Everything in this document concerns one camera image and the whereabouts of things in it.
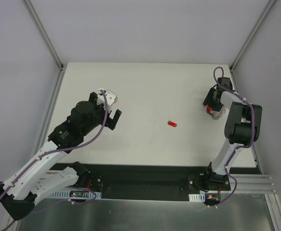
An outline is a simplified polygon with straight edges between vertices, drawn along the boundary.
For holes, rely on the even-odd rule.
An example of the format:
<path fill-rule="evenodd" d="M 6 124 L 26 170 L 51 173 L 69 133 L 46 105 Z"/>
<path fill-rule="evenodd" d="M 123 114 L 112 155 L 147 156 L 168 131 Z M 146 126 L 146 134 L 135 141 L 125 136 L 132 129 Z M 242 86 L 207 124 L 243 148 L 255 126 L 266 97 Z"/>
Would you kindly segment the aluminium frame post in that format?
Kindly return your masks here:
<path fill-rule="evenodd" d="M 43 40 L 49 54 L 51 55 L 52 59 L 54 60 L 56 66 L 61 71 L 64 69 L 64 64 L 62 63 L 61 59 L 59 58 L 59 55 L 57 54 L 55 47 L 53 46 L 53 43 L 51 42 L 50 37 L 48 36 L 48 33 L 46 32 L 43 23 L 32 3 L 30 0 L 23 0 L 22 1 L 24 6 L 26 7 L 29 16 L 31 17 L 41 39 Z"/>
<path fill-rule="evenodd" d="M 262 25 L 264 24 L 265 20 L 269 16 L 270 12 L 272 11 L 273 7 L 276 5 L 278 0 L 268 0 L 265 4 L 261 14 L 259 15 L 258 19 L 256 20 L 255 24 L 253 25 L 251 31 L 249 32 L 247 38 L 245 39 L 243 45 L 241 46 L 238 54 L 236 55 L 234 61 L 230 65 L 229 69 L 230 72 L 233 73 L 233 71 L 236 69 L 238 64 L 240 63 L 241 59 L 243 58 L 244 54 L 248 50 L 249 46 L 251 45 L 253 39 L 257 35 L 257 33 L 260 31 Z"/>

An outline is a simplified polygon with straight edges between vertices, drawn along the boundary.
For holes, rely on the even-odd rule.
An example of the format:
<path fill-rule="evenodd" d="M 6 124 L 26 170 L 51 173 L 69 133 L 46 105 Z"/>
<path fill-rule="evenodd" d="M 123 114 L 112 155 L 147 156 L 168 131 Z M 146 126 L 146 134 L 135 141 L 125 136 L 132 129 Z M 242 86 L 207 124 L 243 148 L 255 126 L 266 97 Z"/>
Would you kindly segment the red-handled metal keyring organizer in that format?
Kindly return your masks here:
<path fill-rule="evenodd" d="M 225 113 L 226 113 L 227 107 L 222 106 L 220 111 L 213 111 L 210 106 L 206 106 L 206 113 L 209 114 L 212 119 L 214 120 L 219 120 Z"/>

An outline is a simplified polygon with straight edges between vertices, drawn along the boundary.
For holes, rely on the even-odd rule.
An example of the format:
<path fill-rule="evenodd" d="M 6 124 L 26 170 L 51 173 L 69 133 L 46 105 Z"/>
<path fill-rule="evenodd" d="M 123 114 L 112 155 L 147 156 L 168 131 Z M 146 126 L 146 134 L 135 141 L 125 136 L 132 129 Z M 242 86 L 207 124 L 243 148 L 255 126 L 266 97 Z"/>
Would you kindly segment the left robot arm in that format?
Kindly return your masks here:
<path fill-rule="evenodd" d="M 84 187 L 89 183 L 89 171 L 80 162 L 74 162 L 61 172 L 44 180 L 41 177 L 70 152 L 92 143 L 84 138 L 96 127 L 114 130 L 121 116 L 111 107 L 118 97 L 110 90 L 92 92 L 89 99 L 80 101 L 71 109 L 66 120 L 54 128 L 41 149 L 12 177 L 0 181 L 0 203 L 13 220 L 26 217 L 44 198 L 68 186 Z"/>

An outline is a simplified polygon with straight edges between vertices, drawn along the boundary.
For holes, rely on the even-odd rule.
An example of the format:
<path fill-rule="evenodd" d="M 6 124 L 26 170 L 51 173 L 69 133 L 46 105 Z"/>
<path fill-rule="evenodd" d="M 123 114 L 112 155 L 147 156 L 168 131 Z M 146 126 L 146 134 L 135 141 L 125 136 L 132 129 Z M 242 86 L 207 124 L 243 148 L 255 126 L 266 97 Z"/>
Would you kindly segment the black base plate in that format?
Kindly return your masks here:
<path fill-rule="evenodd" d="M 229 192 L 227 176 L 209 184 L 205 167 L 85 164 L 89 178 L 80 187 L 101 193 L 103 199 L 188 201 L 201 190 Z"/>

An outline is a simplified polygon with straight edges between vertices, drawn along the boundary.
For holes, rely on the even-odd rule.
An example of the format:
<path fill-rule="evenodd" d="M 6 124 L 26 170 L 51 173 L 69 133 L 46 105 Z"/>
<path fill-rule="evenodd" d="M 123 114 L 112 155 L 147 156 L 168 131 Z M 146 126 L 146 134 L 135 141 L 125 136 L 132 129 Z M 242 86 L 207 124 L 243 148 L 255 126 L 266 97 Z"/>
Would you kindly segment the right aluminium frame post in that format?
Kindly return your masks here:
<path fill-rule="evenodd" d="M 229 69 L 230 72 L 233 73 L 233 71 L 236 69 L 238 64 L 240 63 L 241 59 L 243 58 L 244 54 L 248 50 L 249 46 L 251 45 L 253 39 L 257 35 L 257 33 L 260 31 L 262 25 L 264 24 L 265 20 L 269 16 L 270 12 L 272 11 L 273 7 L 276 5 L 278 0 L 268 0 L 265 4 L 261 14 L 259 15 L 258 19 L 256 20 L 255 24 L 253 25 L 251 31 L 249 32 L 247 38 L 245 39 L 243 45 L 241 46 L 238 54 L 236 55 L 234 61 L 230 65 Z"/>

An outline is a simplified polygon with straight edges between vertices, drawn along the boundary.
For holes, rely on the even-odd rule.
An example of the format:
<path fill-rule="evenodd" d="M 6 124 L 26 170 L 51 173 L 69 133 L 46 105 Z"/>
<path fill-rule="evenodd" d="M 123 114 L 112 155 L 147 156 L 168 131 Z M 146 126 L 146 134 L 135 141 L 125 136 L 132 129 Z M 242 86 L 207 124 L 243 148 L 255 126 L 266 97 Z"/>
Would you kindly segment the left aluminium frame post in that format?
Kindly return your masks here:
<path fill-rule="evenodd" d="M 55 47 L 53 46 L 53 43 L 51 42 L 50 37 L 48 36 L 48 33 L 46 32 L 43 23 L 32 3 L 30 0 L 23 0 L 22 1 L 24 6 L 26 7 L 29 16 L 31 17 L 41 39 L 43 40 L 49 54 L 51 55 L 52 59 L 54 60 L 56 66 L 61 71 L 64 69 L 64 64 L 62 63 L 61 59 L 59 58 L 59 55 L 57 54 Z"/>

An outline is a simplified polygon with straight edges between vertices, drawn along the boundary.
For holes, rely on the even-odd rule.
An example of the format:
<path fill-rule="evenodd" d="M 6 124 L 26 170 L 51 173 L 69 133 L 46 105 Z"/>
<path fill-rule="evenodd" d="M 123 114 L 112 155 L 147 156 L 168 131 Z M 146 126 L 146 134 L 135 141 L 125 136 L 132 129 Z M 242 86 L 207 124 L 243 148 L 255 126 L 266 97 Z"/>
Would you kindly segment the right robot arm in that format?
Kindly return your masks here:
<path fill-rule="evenodd" d="M 257 141 L 262 118 L 262 107 L 247 102 L 234 91 L 228 77 L 219 77 L 216 81 L 202 104 L 206 113 L 215 120 L 220 119 L 226 110 L 228 116 L 224 128 L 225 142 L 201 177 L 201 186 L 206 192 L 222 187 L 229 180 L 230 168 L 239 153 Z"/>

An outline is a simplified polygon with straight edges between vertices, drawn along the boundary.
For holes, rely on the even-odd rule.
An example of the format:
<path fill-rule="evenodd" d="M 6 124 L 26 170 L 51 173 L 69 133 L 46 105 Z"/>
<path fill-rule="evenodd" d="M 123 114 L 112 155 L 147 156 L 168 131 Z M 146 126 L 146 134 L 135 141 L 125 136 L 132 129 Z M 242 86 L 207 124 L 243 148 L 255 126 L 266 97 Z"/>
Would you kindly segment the red key fob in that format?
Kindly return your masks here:
<path fill-rule="evenodd" d="M 171 121 L 171 120 L 169 120 L 168 122 L 167 122 L 167 124 L 169 125 L 169 126 L 172 126 L 172 127 L 177 127 L 177 124 L 175 123 L 175 122 L 173 122 L 173 121 Z"/>

